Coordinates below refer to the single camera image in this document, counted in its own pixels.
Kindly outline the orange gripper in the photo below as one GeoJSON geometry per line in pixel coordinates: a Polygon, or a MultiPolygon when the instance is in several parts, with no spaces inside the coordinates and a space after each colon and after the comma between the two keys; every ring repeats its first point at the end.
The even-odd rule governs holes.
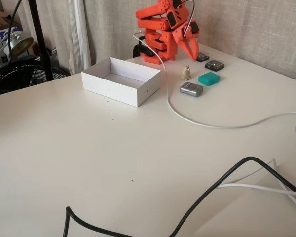
{"type": "Polygon", "coordinates": [[[193,61],[198,57],[199,44],[199,26],[196,21],[183,23],[172,32],[176,44],[184,51],[184,53],[193,61]]]}

